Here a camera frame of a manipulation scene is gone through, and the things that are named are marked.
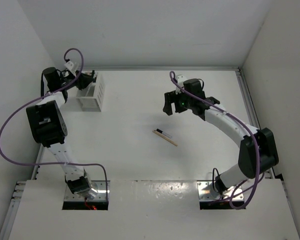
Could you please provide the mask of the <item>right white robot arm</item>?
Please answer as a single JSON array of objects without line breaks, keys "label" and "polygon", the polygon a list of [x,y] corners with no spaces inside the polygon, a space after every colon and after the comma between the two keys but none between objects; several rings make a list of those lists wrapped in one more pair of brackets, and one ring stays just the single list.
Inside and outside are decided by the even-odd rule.
[{"label": "right white robot arm", "polygon": [[269,128],[258,129],[226,111],[218,99],[205,95],[204,83],[198,78],[178,82],[171,77],[171,81],[176,89],[164,94],[164,113],[171,116],[191,110],[226,134],[239,148],[237,163],[214,179],[217,193],[254,179],[279,163],[275,137]]}]

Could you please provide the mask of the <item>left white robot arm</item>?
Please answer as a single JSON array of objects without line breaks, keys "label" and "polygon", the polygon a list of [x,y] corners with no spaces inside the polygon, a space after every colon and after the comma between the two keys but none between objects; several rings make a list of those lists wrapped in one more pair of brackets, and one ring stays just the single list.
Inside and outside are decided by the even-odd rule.
[{"label": "left white robot arm", "polygon": [[68,100],[67,90],[76,87],[84,90],[96,81],[95,72],[81,73],[77,81],[57,93],[51,94],[75,79],[76,75],[69,70],[59,71],[55,67],[48,67],[41,73],[40,94],[44,94],[47,83],[49,96],[39,103],[26,108],[26,114],[34,140],[42,144],[55,157],[64,172],[65,183],[72,194],[86,197],[92,188],[91,181],[83,166],[72,154],[70,145],[66,143],[68,130],[62,117],[60,107]]}]

